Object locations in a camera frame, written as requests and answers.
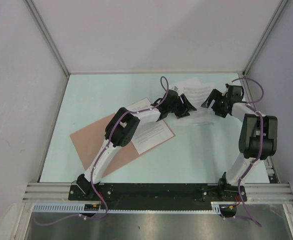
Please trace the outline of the printed paper sheet top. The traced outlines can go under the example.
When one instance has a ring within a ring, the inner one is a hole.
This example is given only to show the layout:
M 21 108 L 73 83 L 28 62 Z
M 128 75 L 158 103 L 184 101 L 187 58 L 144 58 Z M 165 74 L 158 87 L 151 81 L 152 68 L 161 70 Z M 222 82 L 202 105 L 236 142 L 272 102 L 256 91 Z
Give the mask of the printed paper sheet top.
M 212 110 L 201 107 L 201 104 L 208 98 L 211 91 L 214 89 L 214 83 L 202 84 L 197 88 L 178 88 L 179 94 L 185 94 L 190 103 L 196 108 L 196 111 L 191 111 L 190 116 L 176 119 L 176 126 L 192 126 L 202 124 L 213 124 L 214 117 Z

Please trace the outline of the printed paper sheet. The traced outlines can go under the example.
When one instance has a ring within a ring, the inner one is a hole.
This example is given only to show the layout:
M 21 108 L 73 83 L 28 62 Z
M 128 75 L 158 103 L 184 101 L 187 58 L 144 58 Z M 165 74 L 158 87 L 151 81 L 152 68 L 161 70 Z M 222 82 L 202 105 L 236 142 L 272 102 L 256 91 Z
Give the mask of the printed paper sheet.
M 196 108 L 196 111 L 191 111 L 190 116 L 176 119 L 176 126 L 192 126 L 202 124 L 213 124 L 214 117 L 212 110 L 201 107 L 201 104 L 208 98 L 211 91 L 214 89 L 214 83 L 202 84 L 197 88 L 178 88 L 179 94 L 185 94 L 190 103 Z
M 174 132 L 164 120 L 146 123 L 135 131 L 131 142 L 139 155 L 173 138 Z

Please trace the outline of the printed paper sheet under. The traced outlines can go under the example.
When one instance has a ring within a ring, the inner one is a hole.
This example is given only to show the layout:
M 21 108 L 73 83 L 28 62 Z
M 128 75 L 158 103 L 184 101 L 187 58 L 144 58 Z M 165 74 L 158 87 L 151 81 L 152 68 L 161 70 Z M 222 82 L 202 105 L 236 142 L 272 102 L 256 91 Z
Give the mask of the printed paper sheet under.
M 179 81 L 175 84 L 177 88 L 200 88 L 202 85 L 201 81 L 197 77 Z

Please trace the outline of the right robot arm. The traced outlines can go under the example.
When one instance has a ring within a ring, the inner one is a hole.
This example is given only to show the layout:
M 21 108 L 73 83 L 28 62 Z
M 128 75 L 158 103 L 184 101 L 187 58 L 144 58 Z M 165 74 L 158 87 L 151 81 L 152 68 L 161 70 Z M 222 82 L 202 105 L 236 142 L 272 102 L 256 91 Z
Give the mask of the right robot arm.
M 222 118 L 230 115 L 242 123 L 237 159 L 232 167 L 223 173 L 216 186 L 203 187 L 202 197 L 206 201 L 245 200 L 246 192 L 242 185 L 249 172 L 260 161 L 276 153 L 278 119 L 262 114 L 245 102 L 244 89 L 238 85 L 226 85 L 224 93 L 213 89 L 201 107 L 212 108 L 215 115 Z

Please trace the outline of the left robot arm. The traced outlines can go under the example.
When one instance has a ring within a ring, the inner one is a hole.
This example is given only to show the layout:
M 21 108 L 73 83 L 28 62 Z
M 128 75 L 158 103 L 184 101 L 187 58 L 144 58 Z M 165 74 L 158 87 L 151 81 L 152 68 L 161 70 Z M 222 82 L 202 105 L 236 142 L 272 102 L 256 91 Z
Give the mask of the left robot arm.
M 174 114 L 178 119 L 184 118 L 196 110 L 185 94 L 178 94 L 172 89 L 146 108 L 133 111 L 121 107 L 106 126 L 104 140 L 96 157 L 71 185 L 74 189 L 70 190 L 70 195 L 74 197 L 79 194 L 86 200 L 98 196 L 96 186 L 101 182 L 103 173 L 118 151 L 129 144 L 139 126 L 161 121 L 168 114 Z

